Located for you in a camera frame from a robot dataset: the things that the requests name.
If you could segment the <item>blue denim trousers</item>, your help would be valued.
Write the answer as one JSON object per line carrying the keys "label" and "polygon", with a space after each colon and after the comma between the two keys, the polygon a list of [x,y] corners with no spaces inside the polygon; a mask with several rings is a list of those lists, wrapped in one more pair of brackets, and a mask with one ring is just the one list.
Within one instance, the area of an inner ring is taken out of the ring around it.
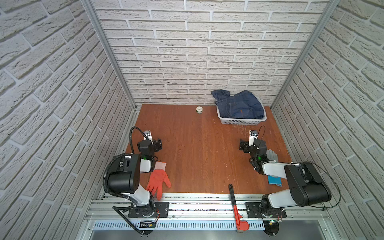
{"label": "blue denim trousers", "polygon": [[265,117],[263,105],[250,91],[231,96],[230,91],[214,90],[211,94],[216,99],[221,118],[261,120]]}

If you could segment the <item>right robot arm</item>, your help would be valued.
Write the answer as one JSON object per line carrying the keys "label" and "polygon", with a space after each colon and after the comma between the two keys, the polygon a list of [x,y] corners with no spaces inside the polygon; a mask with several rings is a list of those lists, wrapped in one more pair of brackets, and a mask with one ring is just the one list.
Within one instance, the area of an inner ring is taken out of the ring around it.
{"label": "right robot arm", "polygon": [[280,163],[268,159],[266,142],[240,140],[239,150],[250,154],[250,163],[261,175],[285,179],[287,190],[266,194],[258,206],[263,217],[284,218],[287,207],[306,207],[329,202],[332,193],[313,163]]}

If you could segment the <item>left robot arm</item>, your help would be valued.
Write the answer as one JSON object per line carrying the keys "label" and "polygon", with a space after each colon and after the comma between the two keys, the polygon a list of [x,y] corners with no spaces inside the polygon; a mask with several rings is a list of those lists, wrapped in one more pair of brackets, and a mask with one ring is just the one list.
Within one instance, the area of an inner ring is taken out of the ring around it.
{"label": "left robot arm", "polygon": [[155,216],[157,209],[153,194],[140,184],[140,175],[158,169],[155,153],[162,149],[162,141],[145,139],[138,143],[138,148],[138,154],[113,157],[104,171],[103,188],[109,195],[131,201],[130,216],[150,218]]}

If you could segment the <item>grey blue work glove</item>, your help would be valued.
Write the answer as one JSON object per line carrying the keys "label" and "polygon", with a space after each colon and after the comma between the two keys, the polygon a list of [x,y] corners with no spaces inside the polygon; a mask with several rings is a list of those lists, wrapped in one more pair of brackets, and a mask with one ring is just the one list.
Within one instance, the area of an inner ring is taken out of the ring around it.
{"label": "grey blue work glove", "polygon": [[267,150],[267,158],[270,161],[272,161],[266,167],[269,185],[276,185],[278,187],[282,187],[282,180],[281,180],[282,168],[278,167],[278,164],[277,164],[278,155],[272,150]]}

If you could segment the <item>red work glove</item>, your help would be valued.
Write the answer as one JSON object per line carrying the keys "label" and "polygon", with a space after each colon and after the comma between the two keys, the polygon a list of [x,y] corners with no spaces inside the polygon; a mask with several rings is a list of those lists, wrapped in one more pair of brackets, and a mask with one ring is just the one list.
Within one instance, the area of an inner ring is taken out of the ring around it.
{"label": "red work glove", "polygon": [[156,162],[155,168],[150,175],[149,182],[146,190],[149,191],[153,196],[156,196],[157,200],[160,201],[163,195],[163,184],[168,188],[172,187],[172,183],[166,173],[165,162]]}

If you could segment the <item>white plastic basket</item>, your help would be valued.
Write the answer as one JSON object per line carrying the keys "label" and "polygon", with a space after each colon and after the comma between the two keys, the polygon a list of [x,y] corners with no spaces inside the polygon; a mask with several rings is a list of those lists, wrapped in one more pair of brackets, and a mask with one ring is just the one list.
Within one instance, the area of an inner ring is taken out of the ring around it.
{"label": "white plastic basket", "polygon": [[218,118],[220,119],[220,122],[222,124],[224,124],[224,125],[247,125],[247,126],[256,126],[259,123],[265,122],[267,120],[267,113],[266,113],[265,107],[263,105],[262,100],[259,97],[257,97],[257,99],[258,99],[258,101],[260,102],[260,104],[263,107],[264,118],[262,118],[262,119],[231,119],[231,118],[222,118],[221,115],[220,115],[219,108],[216,107],[217,115],[218,115]]}

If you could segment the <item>white tape roll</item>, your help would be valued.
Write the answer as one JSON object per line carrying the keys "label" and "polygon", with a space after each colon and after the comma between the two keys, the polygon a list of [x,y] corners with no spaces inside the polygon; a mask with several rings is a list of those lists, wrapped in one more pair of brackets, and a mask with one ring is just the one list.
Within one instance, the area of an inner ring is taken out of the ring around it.
{"label": "white tape roll", "polygon": [[203,112],[203,108],[200,107],[200,106],[196,107],[196,112],[197,112],[198,114],[201,114],[201,113]]}

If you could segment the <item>red pipe wrench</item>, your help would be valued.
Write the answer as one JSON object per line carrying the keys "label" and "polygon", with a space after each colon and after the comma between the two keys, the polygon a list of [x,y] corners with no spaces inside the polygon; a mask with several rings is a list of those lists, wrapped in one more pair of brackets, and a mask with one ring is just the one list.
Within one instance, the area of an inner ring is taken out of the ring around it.
{"label": "red pipe wrench", "polygon": [[237,232],[240,233],[240,232],[248,231],[250,228],[249,223],[241,220],[243,216],[239,214],[235,193],[234,193],[234,187],[232,184],[229,184],[229,192],[230,192],[231,204],[234,211]]}

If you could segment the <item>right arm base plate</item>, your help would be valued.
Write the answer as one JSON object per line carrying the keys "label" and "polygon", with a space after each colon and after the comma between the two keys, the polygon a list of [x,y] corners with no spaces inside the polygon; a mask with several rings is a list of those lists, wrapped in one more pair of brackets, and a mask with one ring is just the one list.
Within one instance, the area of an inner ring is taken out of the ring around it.
{"label": "right arm base plate", "polygon": [[265,202],[246,202],[248,218],[276,218],[283,219],[287,213],[283,208],[272,208]]}

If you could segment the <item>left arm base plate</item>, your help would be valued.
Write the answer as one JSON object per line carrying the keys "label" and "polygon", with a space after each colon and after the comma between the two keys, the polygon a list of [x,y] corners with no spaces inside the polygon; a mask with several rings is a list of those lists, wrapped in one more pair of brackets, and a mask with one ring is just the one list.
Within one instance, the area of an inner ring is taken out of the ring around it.
{"label": "left arm base plate", "polygon": [[129,218],[167,218],[169,209],[169,202],[154,202],[129,210],[128,216]]}

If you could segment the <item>aluminium rail frame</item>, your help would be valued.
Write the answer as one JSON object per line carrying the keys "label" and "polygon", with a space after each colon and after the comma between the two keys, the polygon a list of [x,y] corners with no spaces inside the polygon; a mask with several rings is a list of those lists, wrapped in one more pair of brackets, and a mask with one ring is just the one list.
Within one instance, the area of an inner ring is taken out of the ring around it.
{"label": "aluminium rail frame", "polygon": [[[325,226],[331,217],[322,209],[311,207],[285,208],[287,217],[248,218],[245,203],[261,202],[261,195],[235,195],[241,220],[249,223],[251,231],[263,231],[275,223],[288,221],[318,221]],[[140,230],[219,230],[235,231],[236,221],[229,194],[186,194],[166,193],[160,202],[169,202],[167,218],[129,218]],[[105,195],[102,200],[93,200],[86,213],[86,221],[90,230],[131,230],[131,226],[116,212],[113,207],[128,207],[130,203],[120,198]]]}

